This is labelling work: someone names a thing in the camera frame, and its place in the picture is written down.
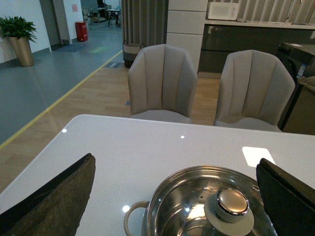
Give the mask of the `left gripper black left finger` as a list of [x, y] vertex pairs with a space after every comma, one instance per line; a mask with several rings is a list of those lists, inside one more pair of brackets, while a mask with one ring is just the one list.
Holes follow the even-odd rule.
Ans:
[[95, 157], [83, 156], [0, 215], [2, 236], [74, 236], [95, 178]]

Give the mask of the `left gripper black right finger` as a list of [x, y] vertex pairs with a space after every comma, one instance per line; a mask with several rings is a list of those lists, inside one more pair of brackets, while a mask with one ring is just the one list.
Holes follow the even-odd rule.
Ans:
[[264, 209], [279, 236], [315, 234], [315, 190], [262, 158], [256, 179]]

